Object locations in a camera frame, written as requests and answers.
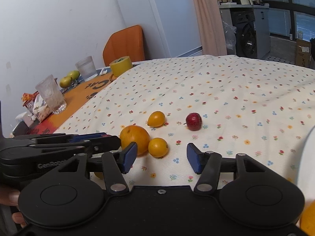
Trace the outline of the large orange fruit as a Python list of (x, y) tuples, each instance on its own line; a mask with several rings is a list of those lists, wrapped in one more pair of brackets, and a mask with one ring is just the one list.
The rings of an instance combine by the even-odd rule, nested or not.
[(125, 127), (119, 136), (121, 140), (121, 148), (125, 149), (131, 142), (137, 144), (137, 155), (143, 155), (148, 151), (150, 136), (148, 132), (137, 125), (130, 125)]

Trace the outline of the small yellow-orange fruit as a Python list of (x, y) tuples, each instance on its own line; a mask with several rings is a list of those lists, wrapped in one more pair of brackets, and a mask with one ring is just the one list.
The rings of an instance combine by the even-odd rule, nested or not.
[(155, 111), (153, 112), (148, 120), (147, 120), (147, 125), (149, 127), (160, 127), (162, 126), (166, 121), (165, 115), (161, 111)]
[(169, 146), (164, 139), (156, 137), (149, 142), (148, 151), (154, 158), (161, 158), (168, 153)]

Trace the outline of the small red apple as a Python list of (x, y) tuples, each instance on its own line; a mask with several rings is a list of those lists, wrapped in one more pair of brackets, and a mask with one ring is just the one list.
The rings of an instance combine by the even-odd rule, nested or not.
[(198, 131), (202, 127), (202, 118), (196, 112), (190, 113), (185, 119), (185, 125), (190, 131)]

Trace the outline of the orange cat placemat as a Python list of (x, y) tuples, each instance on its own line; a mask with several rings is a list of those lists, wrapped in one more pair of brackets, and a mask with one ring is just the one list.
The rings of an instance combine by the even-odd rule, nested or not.
[(78, 84), (77, 87), (64, 94), (67, 107), (63, 112), (51, 114), (41, 123), (34, 123), (27, 134), (54, 133), (67, 119), (115, 79), (112, 73), (106, 73)]

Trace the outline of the floral white tablecloth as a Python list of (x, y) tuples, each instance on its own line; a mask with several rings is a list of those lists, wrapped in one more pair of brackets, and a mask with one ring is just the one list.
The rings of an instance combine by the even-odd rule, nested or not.
[[(147, 128), (155, 111), (165, 114), (166, 124)], [(198, 131), (185, 125), (193, 112), (202, 118)], [(131, 186), (194, 185), (188, 143), (228, 158), (245, 153), (295, 182), (314, 127), (314, 71), (232, 55), (147, 61), (100, 91), (58, 132), (119, 135), (132, 124), (166, 140), (169, 152), (137, 158), (124, 177)]]

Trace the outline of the snack packet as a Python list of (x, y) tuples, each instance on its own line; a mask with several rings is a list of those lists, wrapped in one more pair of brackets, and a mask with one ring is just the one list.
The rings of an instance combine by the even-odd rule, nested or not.
[(22, 106), (25, 107), (39, 122), (45, 120), (52, 113), (38, 91), (33, 94), (23, 93), (21, 101)]

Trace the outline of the green apple left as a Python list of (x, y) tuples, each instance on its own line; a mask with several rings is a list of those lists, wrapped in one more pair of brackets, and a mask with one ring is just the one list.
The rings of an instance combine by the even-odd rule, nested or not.
[(59, 86), (63, 89), (66, 89), (71, 86), (72, 78), (70, 76), (63, 77), (59, 81)]

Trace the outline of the green apple right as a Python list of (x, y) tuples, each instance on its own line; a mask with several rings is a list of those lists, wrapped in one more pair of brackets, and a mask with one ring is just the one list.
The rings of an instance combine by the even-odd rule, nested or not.
[(77, 71), (77, 70), (73, 70), (73, 71), (70, 71), (68, 74), (67, 74), (68, 77), (70, 77), (72, 80), (77, 80), (80, 76), (80, 72)]

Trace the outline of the clear glass far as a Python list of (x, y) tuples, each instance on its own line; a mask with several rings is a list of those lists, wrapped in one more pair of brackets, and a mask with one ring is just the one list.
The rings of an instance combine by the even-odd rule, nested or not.
[(86, 58), (80, 60), (75, 63), (75, 66), (85, 82), (98, 76), (92, 56), (87, 56)]

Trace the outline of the yellow tape roll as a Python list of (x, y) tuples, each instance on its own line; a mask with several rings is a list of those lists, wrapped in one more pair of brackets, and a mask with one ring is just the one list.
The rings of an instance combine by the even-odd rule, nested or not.
[(129, 56), (123, 56), (109, 64), (114, 77), (119, 77), (133, 67)]

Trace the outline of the white plate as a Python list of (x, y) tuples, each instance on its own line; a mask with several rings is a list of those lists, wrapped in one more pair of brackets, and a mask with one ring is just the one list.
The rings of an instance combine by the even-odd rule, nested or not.
[(297, 185), (305, 197), (305, 208), (300, 219), (300, 227), (305, 223), (305, 213), (314, 202), (314, 127), (307, 135), (299, 164)]

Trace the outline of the pink curtain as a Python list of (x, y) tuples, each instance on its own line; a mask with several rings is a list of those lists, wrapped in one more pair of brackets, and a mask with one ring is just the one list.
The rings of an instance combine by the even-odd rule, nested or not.
[(203, 54), (227, 55), (218, 0), (193, 0)]

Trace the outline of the orange in plate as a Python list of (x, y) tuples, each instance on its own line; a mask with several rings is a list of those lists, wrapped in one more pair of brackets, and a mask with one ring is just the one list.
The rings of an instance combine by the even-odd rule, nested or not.
[(300, 228), (307, 235), (315, 236), (315, 201), (311, 202), (303, 211)]

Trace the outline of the cardboard box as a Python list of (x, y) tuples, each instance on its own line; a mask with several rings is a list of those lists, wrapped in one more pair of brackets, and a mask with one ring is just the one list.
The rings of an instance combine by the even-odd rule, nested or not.
[(308, 68), (310, 66), (311, 43), (309, 41), (296, 40), (295, 64)]

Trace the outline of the white kettle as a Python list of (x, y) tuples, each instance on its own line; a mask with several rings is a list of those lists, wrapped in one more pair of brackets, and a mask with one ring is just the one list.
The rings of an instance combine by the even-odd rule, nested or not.
[(242, 5), (253, 5), (252, 0), (240, 0)]

